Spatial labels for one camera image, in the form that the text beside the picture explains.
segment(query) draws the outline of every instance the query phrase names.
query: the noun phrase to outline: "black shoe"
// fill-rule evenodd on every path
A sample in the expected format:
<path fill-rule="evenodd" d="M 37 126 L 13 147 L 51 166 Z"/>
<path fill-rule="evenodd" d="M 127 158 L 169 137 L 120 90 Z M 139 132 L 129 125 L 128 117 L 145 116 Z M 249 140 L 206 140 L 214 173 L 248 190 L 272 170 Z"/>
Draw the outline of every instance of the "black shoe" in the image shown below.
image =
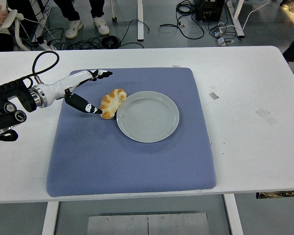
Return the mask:
<path fill-rule="evenodd" d="M 282 8 L 288 9 L 289 12 L 291 12 L 292 14 L 294 14 L 294 1 L 282 1 L 280 3 L 280 6 Z"/>

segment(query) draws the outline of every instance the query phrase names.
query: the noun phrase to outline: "gray floor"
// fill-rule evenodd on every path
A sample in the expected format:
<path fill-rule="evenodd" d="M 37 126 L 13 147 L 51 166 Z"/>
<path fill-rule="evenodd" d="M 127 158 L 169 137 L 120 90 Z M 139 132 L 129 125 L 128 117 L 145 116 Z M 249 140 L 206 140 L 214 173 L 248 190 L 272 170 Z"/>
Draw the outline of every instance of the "gray floor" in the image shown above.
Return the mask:
<path fill-rule="evenodd" d="M 202 26 L 205 33 L 198 40 L 186 39 L 174 28 L 159 27 L 161 24 L 175 24 L 175 6 L 179 2 L 178 0 L 143 0 L 144 22 L 149 26 L 150 33 L 147 33 L 145 27 L 145 40 L 140 42 L 141 45 L 144 48 L 216 47 L 215 39 L 209 35 L 207 22 L 197 22 Z M 250 11 L 266 2 L 267 0 L 246 0 L 239 16 L 242 26 Z M 271 45 L 283 52 L 294 40 L 294 15 L 279 7 L 279 4 L 280 0 L 272 0 L 259 11 L 252 13 L 244 28 L 245 37 L 241 41 L 234 39 L 235 42 L 228 43 L 227 46 Z M 48 28 L 66 28 L 68 21 L 62 17 L 59 8 L 52 1 L 49 1 L 48 5 L 52 7 Z M 74 5 L 85 26 L 79 31 L 75 39 L 62 39 L 61 42 L 74 44 L 98 37 L 99 34 L 93 26 L 90 15 L 89 2 L 87 0 L 75 0 Z M 118 19 L 117 23 L 112 23 L 110 1 L 106 0 L 104 17 L 110 26 L 110 35 L 122 39 L 129 22 L 137 18 L 137 1 L 114 0 L 114 11 Z M 187 36 L 202 36 L 202 31 L 190 17 L 183 18 L 181 21 L 186 25 L 182 30 Z M 226 21 L 225 11 L 223 11 L 220 22 L 225 23 Z M 136 25 L 136 22 L 132 22 L 122 44 L 137 42 Z M 212 28 L 216 25 L 216 22 L 211 22 L 209 27 Z M 60 39 L 59 31 L 53 36 Z M 142 48 L 141 45 L 128 44 L 120 49 Z M 290 63 L 290 68 L 294 73 L 294 63 Z M 255 194 L 252 193 L 238 194 L 236 200 L 245 235 L 294 234 L 294 198 L 255 199 Z M 0 235 L 41 234 L 46 206 L 46 203 L 0 205 Z M 60 204 L 56 231 L 59 235 L 85 235 L 88 216 L 91 215 L 189 211 L 206 212 L 208 214 L 211 235 L 229 234 L 224 204 L 220 196 L 65 202 Z"/>

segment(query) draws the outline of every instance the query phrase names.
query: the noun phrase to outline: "tape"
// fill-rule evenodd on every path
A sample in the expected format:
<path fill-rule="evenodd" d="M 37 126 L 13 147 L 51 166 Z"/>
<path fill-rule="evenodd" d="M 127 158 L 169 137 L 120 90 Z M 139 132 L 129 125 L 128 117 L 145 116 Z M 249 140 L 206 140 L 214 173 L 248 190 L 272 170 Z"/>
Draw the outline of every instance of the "tape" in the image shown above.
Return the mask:
<path fill-rule="evenodd" d="M 209 95 L 212 97 L 212 99 L 219 99 L 219 97 L 214 92 L 210 93 Z"/>
<path fill-rule="evenodd" d="M 266 122 L 268 122 L 271 125 L 273 125 L 277 122 L 277 120 L 274 119 L 274 117 L 267 110 L 265 110 L 263 108 L 258 109 L 256 111 L 256 114 L 261 116 Z"/>

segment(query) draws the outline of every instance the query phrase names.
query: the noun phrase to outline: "pastry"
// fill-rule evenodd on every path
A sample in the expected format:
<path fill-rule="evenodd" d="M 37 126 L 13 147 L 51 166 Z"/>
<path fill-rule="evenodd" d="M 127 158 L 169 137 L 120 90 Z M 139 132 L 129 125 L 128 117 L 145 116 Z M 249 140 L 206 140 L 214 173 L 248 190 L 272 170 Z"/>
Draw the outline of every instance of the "pastry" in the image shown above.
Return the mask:
<path fill-rule="evenodd" d="M 111 119 L 114 117 L 116 111 L 126 99 L 126 93 L 123 89 L 115 89 L 110 94 L 106 94 L 101 99 L 99 109 L 102 110 L 101 117 L 103 119 Z"/>

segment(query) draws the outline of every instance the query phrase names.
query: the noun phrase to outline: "metal plate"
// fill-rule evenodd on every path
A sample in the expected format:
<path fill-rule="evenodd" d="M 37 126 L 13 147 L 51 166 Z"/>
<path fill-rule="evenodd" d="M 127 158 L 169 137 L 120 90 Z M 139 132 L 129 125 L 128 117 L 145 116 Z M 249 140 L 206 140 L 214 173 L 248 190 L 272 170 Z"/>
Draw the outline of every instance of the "metal plate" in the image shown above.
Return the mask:
<path fill-rule="evenodd" d="M 90 216 L 87 235 L 148 235 L 146 215 Z"/>
<path fill-rule="evenodd" d="M 150 215 L 148 229 L 148 235 L 209 235 L 206 213 Z"/>
<path fill-rule="evenodd" d="M 206 213 L 90 216 L 87 235 L 209 235 Z"/>

